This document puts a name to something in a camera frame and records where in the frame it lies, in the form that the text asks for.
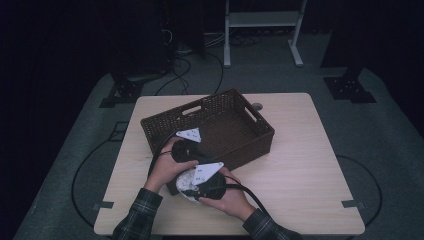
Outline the black stand base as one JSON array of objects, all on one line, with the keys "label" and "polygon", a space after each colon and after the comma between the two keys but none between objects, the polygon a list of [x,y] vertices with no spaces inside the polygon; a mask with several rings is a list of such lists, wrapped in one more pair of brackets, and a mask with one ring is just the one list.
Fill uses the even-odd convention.
[{"label": "black stand base", "polygon": [[162,78],[165,71],[146,72],[146,71],[115,71],[110,75],[113,85],[108,95],[102,99],[100,108],[113,108],[116,104],[135,103],[140,97],[144,85]]},{"label": "black stand base", "polygon": [[350,100],[354,104],[375,103],[373,95],[366,91],[358,78],[366,60],[360,53],[347,53],[327,50],[322,61],[322,67],[345,65],[346,71],[341,76],[327,76],[323,80],[334,100]]}]

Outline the brown woven basket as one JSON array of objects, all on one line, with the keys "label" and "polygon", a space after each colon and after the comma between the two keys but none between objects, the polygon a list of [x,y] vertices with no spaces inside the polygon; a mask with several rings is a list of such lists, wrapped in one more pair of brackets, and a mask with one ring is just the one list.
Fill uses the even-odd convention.
[{"label": "brown woven basket", "polygon": [[237,90],[210,95],[141,120],[150,149],[180,130],[198,128],[199,149],[234,170],[270,152],[274,128]]}]

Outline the black floor tape outline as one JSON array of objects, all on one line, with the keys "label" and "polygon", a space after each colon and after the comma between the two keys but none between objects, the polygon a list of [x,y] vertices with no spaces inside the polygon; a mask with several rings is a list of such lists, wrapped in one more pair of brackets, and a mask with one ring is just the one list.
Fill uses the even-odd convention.
[{"label": "black floor tape outline", "polygon": [[127,132],[128,125],[128,121],[116,122],[108,140],[111,142],[122,142]]}]

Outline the person's left hand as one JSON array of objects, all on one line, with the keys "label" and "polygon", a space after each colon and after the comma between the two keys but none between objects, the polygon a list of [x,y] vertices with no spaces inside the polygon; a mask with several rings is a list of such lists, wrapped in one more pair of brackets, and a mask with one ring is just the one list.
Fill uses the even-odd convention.
[{"label": "person's left hand", "polygon": [[193,169],[198,165],[197,160],[178,163],[172,157],[172,148],[179,137],[172,137],[162,148],[155,165],[143,186],[151,192],[158,193],[163,185],[173,180],[178,174]]}]

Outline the white metal stand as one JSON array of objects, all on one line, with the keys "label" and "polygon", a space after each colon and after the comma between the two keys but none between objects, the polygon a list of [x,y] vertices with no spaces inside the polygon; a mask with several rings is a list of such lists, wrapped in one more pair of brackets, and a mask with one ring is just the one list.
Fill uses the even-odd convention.
[{"label": "white metal stand", "polygon": [[225,1],[223,65],[231,66],[230,30],[233,28],[293,27],[294,33],[288,46],[297,67],[304,65],[297,48],[307,0],[301,0],[296,11],[277,12],[231,12],[230,0]]}]

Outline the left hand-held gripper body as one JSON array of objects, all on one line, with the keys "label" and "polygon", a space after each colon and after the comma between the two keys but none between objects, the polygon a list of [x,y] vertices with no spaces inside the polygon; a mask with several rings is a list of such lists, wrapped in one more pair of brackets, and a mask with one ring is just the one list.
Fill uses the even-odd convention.
[{"label": "left hand-held gripper body", "polygon": [[175,133],[179,140],[172,147],[171,155],[178,162],[187,162],[198,158],[198,146],[202,141],[198,128],[180,130]]}]

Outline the person's right hand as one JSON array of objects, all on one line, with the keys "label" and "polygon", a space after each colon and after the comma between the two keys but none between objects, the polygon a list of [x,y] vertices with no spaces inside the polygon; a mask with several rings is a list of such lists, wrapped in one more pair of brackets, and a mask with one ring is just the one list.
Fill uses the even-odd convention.
[{"label": "person's right hand", "polygon": [[256,210],[249,203],[244,192],[239,189],[227,189],[226,193],[219,200],[200,197],[199,201],[229,216],[236,217],[242,222],[245,222]]}]

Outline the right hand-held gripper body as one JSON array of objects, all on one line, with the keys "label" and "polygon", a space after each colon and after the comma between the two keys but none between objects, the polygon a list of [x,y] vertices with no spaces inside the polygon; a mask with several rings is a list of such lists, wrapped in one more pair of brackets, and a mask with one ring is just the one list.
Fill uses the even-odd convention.
[{"label": "right hand-held gripper body", "polygon": [[198,196],[219,200],[226,190],[226,180],[220,169],[224,167],[222,162],[198,165],[195,169],[206,177],[206,181],[200,185]]}]

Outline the grey floor tape strip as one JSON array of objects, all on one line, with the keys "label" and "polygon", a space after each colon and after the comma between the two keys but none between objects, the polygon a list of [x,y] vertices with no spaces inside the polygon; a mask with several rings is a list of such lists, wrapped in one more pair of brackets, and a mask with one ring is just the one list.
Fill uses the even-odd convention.
[{"label": "grey floor tape strip", "polygon": [[93,210],[99,211],[101,208],[112,209],[113,205],[114,205],[114,202],[102,201],[100,203],[94,204]]},{"label": "grey floor tape strip", "polygon": [[341,201],[342,205],[344,208],[358,208],[358,209],[363,209],[365,206],[363,204],[363,202],[361,201],[356,201],[356,200],[344,200]]}]

